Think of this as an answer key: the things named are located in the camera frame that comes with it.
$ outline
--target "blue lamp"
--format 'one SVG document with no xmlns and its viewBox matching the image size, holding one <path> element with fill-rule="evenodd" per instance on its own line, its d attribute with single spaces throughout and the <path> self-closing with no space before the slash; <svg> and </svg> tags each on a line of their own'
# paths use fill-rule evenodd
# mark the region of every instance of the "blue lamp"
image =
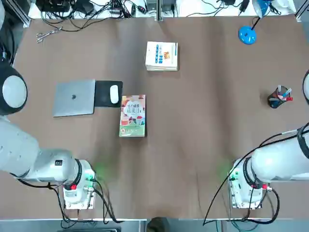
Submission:
<svg viewBox="0 0 309 232">
<path fill-rule="evenodd" d="M 244 44 L 253 44 L 256 41 L 255 26 L 265 16 L 271 0 L 252 0 L 253 8 L 259 17 L 252 27 L 243 26 L 238 31 L 238 37 Z"/>
</svg>

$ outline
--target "marker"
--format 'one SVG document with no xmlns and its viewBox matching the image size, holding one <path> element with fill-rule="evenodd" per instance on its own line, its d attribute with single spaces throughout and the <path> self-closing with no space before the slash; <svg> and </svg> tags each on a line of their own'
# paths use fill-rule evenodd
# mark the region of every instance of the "marker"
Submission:
<svg viewBox="0 0 309 232">
<path fill-rule="evenodd" d="M 289 88 L 282 96 L 285 98 L 291 91 L 292 89 Z"/>
</svg>

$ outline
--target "colorful book cover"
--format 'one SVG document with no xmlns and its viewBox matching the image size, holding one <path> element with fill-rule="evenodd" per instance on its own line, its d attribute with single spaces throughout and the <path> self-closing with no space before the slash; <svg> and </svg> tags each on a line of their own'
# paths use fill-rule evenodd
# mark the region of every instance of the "colorful book cover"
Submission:
<svg viewBox="0 0 309 232">
<path fill-rule="evenodd" d="M 122 96 L 119 137 L 145 137 L 146 95 Z"/>
</svg>

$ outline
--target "white book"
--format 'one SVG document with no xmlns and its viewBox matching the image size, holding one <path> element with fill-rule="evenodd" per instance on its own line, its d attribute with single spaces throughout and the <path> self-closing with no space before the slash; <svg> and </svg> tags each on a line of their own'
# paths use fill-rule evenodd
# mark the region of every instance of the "white book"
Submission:
<svg viewBox="0 0 309 232">
<path fill-rule="evenodd" d="M 178 43 L 148 42 L 145 64 L 149 71 L 177 71 Z"/>
</svg>

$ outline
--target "computer mouse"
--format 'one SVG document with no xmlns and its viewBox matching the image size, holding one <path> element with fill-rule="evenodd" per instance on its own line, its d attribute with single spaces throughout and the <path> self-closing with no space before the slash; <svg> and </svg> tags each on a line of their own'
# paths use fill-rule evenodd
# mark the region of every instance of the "computer mouse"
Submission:
<svg viewBox="0 0 309 232">
<path fill-rule="evenodd" d="M 117 85 L 111 86 L 111 102 L 113 104 L 117 104 L 119 102 L 118 86 Z"/>
</svg>

